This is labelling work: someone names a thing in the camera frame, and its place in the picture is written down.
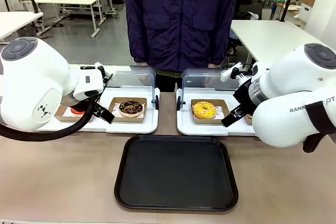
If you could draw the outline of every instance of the clear plastic lid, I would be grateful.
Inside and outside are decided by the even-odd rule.
[[[225,82],[220,80],[222,72],[228,69],[224,68],[197,68],[186,69],[182,73],[182,97],[183,104],[184,92],[186,89],[212,89],[212,90],[236,90],[238,81],[229,79]]]
[[[125,86],[144,87],[152,90],[152,102],[155,102],[155,70],[145,66],[104,66],[106,72],[113,74],[108,86],[120,88]]]

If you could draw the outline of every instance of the display case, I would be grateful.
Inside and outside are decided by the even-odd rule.
[[[253,127],[245,118],[224,127],[220,120],[239,105],[233,94],[238,89],[238,81],[220,80],[226,69],[186,69],[182,74],[182,86],[176,92],[177,128],[185,135],[235,135],[254,136]],[[213,118],[198,118],[193,112],[199,102],[215,106]]]
[[[107,73],[112,74],[108,85],[100,97],[99,104],[118,114],[118,104],[126,100],[136,100],[143,106],[143,112],[136,118],[122,115],[116,116],[111,124],[93,117],[81,131],[108,133],[151,133],[157,128],[159,117],[160,91],[155,88],[155,71],[143,66],[104,66]],[[64,129],[74,122],[59,121],[52,118],[41,131]]]

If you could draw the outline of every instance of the purple jacket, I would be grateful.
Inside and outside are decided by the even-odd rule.
[[[182,72],[224,59],[235,0],[125,0],[135,62]]]

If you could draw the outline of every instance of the black tray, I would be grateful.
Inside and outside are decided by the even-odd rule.
[[[127,208],[227,211],[238,200],[227,149],[212,137],[132,137],[115,184]]]

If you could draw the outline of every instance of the white robotic arm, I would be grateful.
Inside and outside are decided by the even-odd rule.
[[[45,125],[60,104],[85,111],[110,77],[102,69],[70,69],[56,50],[31,37],[9,43],[0,60],[0,121],[23,131]],[[94,106],[99,116],[103,111],[103,119],[112,122],[111,113],[98,104]]]
[[[331,49],[303,45],[271,69],[257,62],[248,80],[234,68],[228,71],[239,81],[234,97],[240,106],[223,119],[225,126],[251,114],[256,135],[275,147],[336,132],[336,54]]]

